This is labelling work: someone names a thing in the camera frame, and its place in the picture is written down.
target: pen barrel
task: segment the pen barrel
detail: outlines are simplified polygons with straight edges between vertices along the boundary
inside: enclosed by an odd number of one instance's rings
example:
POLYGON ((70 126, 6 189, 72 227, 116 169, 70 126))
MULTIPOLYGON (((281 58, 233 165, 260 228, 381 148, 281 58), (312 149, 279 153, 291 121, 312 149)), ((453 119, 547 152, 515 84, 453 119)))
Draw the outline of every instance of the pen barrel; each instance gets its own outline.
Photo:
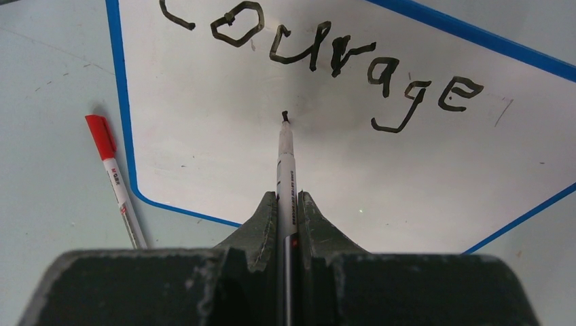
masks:
POLYGON ((276 167, 278 200, 278 325, 297 324, 298 297, 298 186, 290 123, 283 122, 276 167))
POLYGON ((297 232, 298 193, 294 155, 278 157, 276 196, 278 199, 278 239, 297 232))
POLYGON ((116 202, 120 209, 120 215, 124 220, 124 225, 126 226, 126 231, 130 237, 132 247, 134 249, 147 249, 144 234, 142 234, 138 219, 136 218, 134 207, 132 207, 132 202, 130 201, 128 190, 126 189, 126 184, 120 174, 116 159, 109 158, 104 160, 103 163, 108 178, 110 179, 112 189, 114 190, 116 202))

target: light gray table surface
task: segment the light gray table surface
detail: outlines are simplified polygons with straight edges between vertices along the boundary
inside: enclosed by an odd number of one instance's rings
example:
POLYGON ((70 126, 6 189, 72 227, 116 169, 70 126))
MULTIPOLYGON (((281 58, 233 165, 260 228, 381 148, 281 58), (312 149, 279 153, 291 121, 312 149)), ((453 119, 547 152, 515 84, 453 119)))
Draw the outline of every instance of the light gray table surface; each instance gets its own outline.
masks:
MULTIPOLYGON (((421 2, 576 62, 573 1, 421 2)), ((17 322, 43 271, 61 253, 130 248, 84 120, 95 107, 107 114, 127 179, 104 1, 0 6, 0 76, 3 326, 17 322)), ((132 200, 153 248, 211 247, 235 230, 132 200)), ((516 271, 544 325, 576 325, 575 211, 572 194, 480 250, 516 271)))

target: smudge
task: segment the smudge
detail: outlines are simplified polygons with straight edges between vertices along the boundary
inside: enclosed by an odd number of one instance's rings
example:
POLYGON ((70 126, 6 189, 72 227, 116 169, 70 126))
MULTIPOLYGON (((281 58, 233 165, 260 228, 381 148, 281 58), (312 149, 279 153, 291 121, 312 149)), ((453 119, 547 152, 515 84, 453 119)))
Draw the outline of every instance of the smudge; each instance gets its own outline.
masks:
POLYGON ((190 290, 190 288, 191 288, 193 285, 194 285, 194 281, 193 281, 192 279, 190 279, 190 278, 187 279, 187 280, 184 282, 184 287, 185 287, 187 290, 190 290))

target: scratch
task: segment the scratch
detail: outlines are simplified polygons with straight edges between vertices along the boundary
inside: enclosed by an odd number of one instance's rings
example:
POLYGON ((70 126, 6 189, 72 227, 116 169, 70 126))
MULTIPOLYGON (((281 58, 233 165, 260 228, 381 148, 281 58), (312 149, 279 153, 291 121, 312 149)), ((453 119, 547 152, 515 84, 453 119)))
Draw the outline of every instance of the scratch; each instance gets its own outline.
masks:
POLYGON ((496 120, 496 123, 494 124, 494 128, 496 128, 496 126, 498 126, 498 122, 500 122, 500 119, 502 119, 502 115, 504 115, 504 113, 506 113, 506 110, 508 110, 510 105, 512 105, 512 102, 514 102, 514 99, 511 99, 510 102, 508 102, 508 105, 506 105, 506 108, 504 108, 504 111, 502 111, 502 114, 498 117, 498 120, 496 120))
MULTIPOLYGON (((62 49, 60 49, 60 48, 57 48, 56 46, 51 46, 51 45, 48 44, 48 43, 44 43, 44 42, 39 41, 39 40, 37 40, 37 39, 33 39, 32 37, 28 37, 28 36, 26 36, 26 35, 23 35, 23 34, 14 32, 14 31, 11 31, 11 30, 9 30, 9 29, 5 29, 5 28, 3 28, 3 27, 0 27, 0 30, 5 31, 5 32, 8 32, 8 33, 10 33, 10 34, 17 35, 17 36, 19 36, 19 37, 23 37, 23 38, 25 38, 25 39, 29 39, 29 40, 32 41, 32 43, 34 43, 34 44, 39 43, 39 44, 41 44, 41 45, 43 45, 43 46, 47 46, 47 47, 49 47, 49 48, 51 48, 51 49, 53 49, 53 50, 56 50, 56 51, 58 51, 58 52, 62 52, 62 53, 64 53, 64 54, 68 54, 69 56, 72 56, 72 57, 74 57, 74 58, 76 58, 76 59, 82 60, 82 61, 84 61, 84 62, 88 62, 88 63, 90 63, 91 65, 93 65, 92 62, 90 62, 90 61, 82 58, 81 56, 77 56, 76 54, 72 54, 72 53, 70 53, 70 52, 68 52, 68 51, 65 51, 65 50, 62 50, 62 49)), ((112 73, 112 72, 110 72, 110 71, 108 71, 108 70, 106 70, 106 69, 104 69, 104 68, 102 68, 102 67, 100 67, 100 66, 97 66, 97 67, 100 68, 100 69, 102 69, 104 72, 106 72, 106 73, 114 76, 114 73, 112 73)))

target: white marker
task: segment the white marker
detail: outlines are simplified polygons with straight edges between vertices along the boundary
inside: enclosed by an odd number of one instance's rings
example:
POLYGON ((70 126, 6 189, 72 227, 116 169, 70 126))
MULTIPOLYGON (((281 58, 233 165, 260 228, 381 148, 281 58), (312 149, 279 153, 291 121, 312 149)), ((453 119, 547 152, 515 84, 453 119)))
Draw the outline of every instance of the white marker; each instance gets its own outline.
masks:
POLYGON ((296 161, 288 112, 282 112, 284 121, 278 143, 276 199, 278 200, 278 307, 284 325, 295 325, 295 286, 298 273, 298 193, 296 187, 296 161))
POLYGON ((96 143, 96 148, 98 148, 98 152, 100 153, 100 159, 102 159, 104 168, 110 178, 110 184, 112 184, 112 189, 116 195, 116 201, 118 202, 120 214, 126 225, 130 241, 132 242, 132 247, 134 247, 134 249, 147 249, 148 246, 146 245, 146 240, 144 239, 140 224, 134 213, 134 208, 130 202, 126 184, 122 179, 118 163, 116 163, 116 159, 114 158, 116 142, 112 137, 108 121, 106 121, 105 117, 95 114, 87 115, 86 121, 94 138, 94 142, 96 143))

